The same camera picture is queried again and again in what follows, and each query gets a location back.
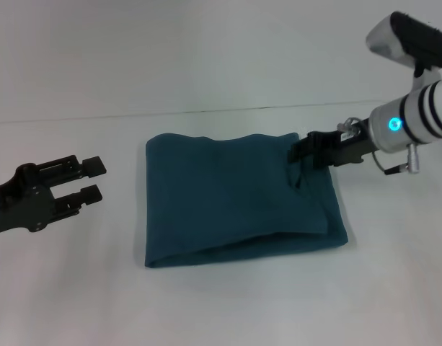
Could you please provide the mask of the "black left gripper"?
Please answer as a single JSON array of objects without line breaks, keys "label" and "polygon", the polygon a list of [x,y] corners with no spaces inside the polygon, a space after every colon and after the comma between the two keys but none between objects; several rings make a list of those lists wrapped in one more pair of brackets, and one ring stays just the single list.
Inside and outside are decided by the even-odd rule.
[{"label": "black left gripper", "polygon": [[72,217],[83,205],[102,200],[96,185],[56,198],[42,179],[93,178],[107,172],[100,157],[79,162],[75,155],[44,164],[24,164],[14,176],[0,185],[0,233],[24,228],[30,232],[44,229],[52,217]]}]

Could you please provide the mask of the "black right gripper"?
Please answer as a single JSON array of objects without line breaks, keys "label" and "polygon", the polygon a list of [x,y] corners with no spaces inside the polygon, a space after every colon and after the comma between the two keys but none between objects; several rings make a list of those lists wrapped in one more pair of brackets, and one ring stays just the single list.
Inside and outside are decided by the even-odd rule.
[{"label": "black right gripper", "polygon": [[288,150],[288,163],[312,156],[314,169],[360,164],[365,155],[375,151],[375,145],[366,128],[361,126],[358,129],[357,135],[336,132],[332,143],[331,132],[309,132]]}]

